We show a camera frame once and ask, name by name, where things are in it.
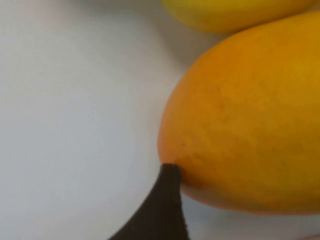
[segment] orange fruit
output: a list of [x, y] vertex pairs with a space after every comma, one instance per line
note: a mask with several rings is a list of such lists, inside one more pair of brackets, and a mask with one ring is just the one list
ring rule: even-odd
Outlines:
[[320, 11], [235, 34], [170, 96], [162, 162], [203, 203], [256, 214], [320, 213]]

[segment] black object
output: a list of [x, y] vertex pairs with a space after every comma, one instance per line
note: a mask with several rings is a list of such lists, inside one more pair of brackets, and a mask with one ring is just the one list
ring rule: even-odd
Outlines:
[[109, 240], [190, 240], [182, 210], [180, 185], [179, 167], [163, 164], [144, 203]]

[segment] yellow fruit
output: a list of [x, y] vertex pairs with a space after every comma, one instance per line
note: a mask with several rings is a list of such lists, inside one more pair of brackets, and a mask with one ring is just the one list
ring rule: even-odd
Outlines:
[[162, 0], [168, 11], [192, 28], [231, 33], [301, 13], [318, 0]]
[[158, 152], [183, 191], [256, 214], [320, 213], [320, 11], [206, 52], [163, 113]]

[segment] yellow mango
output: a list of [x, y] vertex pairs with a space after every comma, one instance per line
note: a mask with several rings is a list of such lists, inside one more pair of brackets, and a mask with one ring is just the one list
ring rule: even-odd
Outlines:
[[182, 190], [254, 214], [320, 213], [320, 11], [237, 33], [171, 94], [158, 152]]
[[231, 33], [302, 13], [318, 0], [162, 0], [166, 9], [190, 27]]

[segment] white background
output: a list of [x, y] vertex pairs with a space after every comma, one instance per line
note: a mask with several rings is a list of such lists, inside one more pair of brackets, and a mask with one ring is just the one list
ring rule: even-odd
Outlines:
[[[1, 0], [0, 239], [112, 236], [158, 175], [169, 94], [222, 39], [178, 23], [159, 0]], [[320, 233], [317, 216], [183, 203], [193, 240]]]

